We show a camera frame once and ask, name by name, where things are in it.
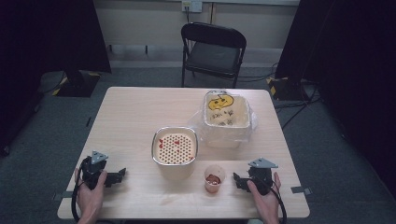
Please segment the person's left hand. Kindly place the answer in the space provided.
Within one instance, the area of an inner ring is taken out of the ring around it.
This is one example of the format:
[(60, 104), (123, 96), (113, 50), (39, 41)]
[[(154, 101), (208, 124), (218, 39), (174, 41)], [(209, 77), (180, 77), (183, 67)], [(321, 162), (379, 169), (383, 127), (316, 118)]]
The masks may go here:
[(89, 189), (78, 176), (78, 168), (75, 169), (75, 180), (79, 184), (77, 203), (80, 209), (80, 218), (99, 218), (104, 199), (105, 181), (107, 171), (103, 170), (94, 189)]

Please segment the person's right hand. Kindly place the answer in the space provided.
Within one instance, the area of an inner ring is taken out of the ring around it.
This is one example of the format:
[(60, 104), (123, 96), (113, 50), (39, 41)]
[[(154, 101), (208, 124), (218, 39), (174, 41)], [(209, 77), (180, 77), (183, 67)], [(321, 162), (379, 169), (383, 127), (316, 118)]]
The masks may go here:
[(269, 192), (268, 194), (262, 196), (257, 191), (255, 184), (252, 181), (248, 181), (247, 185), (250, 189), (250, 192), (253, 195), (253, 199), (260, 215), (261, 219), (263, 218), (278, 218), (278, 193), (281, 187), (281, 182), (277, 172), (274, 172), (275, 184), (273, 185), (273, 189), (275, 193)]

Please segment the small translucent plastic cup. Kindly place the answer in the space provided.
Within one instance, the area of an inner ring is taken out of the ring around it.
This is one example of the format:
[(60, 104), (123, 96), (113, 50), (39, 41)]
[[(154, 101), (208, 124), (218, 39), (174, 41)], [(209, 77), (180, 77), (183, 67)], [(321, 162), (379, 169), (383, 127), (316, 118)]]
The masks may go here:
[(217, 164), (209, 165), (204, 172), (205, 190), (217, 193), (225, 179), (225, 170)]

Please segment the perforated beige strainer insert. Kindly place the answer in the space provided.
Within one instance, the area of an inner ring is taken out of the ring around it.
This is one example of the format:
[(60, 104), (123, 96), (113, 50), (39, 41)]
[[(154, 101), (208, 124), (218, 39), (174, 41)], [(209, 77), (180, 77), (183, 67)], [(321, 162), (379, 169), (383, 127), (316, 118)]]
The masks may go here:
[(195, 136), (187, 133), (162, 133), (154, 140), (152, 156), (162, 165), (185, 165), (195, 159)]

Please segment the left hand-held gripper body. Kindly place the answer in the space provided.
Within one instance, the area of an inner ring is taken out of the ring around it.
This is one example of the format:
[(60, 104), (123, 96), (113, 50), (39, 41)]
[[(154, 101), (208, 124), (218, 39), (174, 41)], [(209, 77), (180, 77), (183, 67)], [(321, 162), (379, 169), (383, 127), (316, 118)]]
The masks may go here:
[(106, 154), (94, 150), (91, 156), (82, 161), (82, 180), (89, 189), (96, 187), (101, 171), (106, 166), (107, 158)]

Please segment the black folding chair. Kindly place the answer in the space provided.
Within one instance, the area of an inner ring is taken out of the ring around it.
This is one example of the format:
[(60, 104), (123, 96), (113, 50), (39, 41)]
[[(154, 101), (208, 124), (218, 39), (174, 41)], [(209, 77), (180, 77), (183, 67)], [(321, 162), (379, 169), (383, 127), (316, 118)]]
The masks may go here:
[(186, 23), (181, 28), (183, 41), (181, 86), (185, 86), (187, 71), (213, 77), (237, 79), (247, 40), (234, 28), (204, 22)]

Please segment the dark curtain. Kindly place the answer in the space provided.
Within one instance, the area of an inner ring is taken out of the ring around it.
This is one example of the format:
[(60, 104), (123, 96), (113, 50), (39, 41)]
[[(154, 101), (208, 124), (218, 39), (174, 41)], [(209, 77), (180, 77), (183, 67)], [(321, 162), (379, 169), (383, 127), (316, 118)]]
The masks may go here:
[(396, 0), (300, 0), (276, 77), (318, 82), (396, 198)]
[(0, 0), (0, 156), (52, 71), (111, 71), (93, 0)]

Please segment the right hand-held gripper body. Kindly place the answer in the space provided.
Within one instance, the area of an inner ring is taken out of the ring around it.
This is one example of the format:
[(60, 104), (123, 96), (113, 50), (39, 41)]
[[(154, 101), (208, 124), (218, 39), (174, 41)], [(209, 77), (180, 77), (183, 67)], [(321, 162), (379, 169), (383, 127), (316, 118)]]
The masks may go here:
[(264, 158), (258, 158), (251, 161), (249, 164), (249, 180), (252, 181), (260, 195), (264, 196), (269, 192), (275, 193), (273, 185), (275, 181), (272, 176), (272, 168), (277, 168), (277, 165)]

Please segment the grey tape strip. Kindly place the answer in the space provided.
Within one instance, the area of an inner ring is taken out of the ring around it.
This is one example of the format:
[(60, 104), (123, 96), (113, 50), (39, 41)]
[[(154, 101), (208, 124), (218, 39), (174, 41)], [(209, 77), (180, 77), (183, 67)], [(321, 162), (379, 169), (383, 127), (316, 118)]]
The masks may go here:
[(304, 188), (302, 186), (300, 187), (292, 187), (290, 188), (292, 193), (303, 193), (304, 195), (310, 195), (313, 193), (311, 188)]
[(71, 198), (72, 194), (72, 191), (63, 191), (61, 193), (55, 192), (52, 196), (52, 200), (55, 202), (60, 202), (63, 198)]

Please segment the beige bin with metal rim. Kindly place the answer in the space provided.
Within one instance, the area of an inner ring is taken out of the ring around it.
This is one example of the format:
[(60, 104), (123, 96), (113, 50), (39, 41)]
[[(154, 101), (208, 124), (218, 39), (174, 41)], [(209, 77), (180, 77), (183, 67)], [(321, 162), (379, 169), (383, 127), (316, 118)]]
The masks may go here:
[[(152, 156), (152, 151), (153, 151), (153, 145), (154, 145), (154, 140), (157, 136), (159, 136), (162, 133), (187, 133), (187, 134), (192, 134), (195, 136), (196, 140), (196, 155), (195, 159), (198, 154), (198, 140), (197, 140), (197, 135), (195, 131), (189, 127), (163, 127), (160, 130), (158, 130), (153, 137), (152, 144), (151, 144), (151, 157)], [(189, 164), (185, 165), (162, 165), (159, 164), (158, 162), (155, 161), (157, 164), (162, 176), (166, 179), (169, 180), (182, 180), (188, 178), (194, 170), (194, 161), (195, 159), (190, 162)]]

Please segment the white wall socket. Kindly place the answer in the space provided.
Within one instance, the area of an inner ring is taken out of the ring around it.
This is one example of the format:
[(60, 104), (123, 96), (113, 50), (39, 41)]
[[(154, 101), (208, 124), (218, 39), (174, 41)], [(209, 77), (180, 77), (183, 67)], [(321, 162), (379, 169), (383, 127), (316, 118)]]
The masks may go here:
[(203, 2), (201, 0), (182, 0), (181, 9), (183, 12), (201, 13)]

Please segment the black stand base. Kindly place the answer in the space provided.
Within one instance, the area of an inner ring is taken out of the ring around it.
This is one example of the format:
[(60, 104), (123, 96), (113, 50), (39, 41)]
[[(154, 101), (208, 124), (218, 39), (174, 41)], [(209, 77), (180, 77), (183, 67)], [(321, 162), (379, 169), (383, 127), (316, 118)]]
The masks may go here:
[(293, 81), (288, 77), (266, 79), (269, 92), (278, 101), (307, 101), (307, 96), (300, 81)]
[(99, 81), (100, 76), (90, 72), (68, 70), (60, 88), (53, 94), (61, 97), (85, 97), (89, 98)]

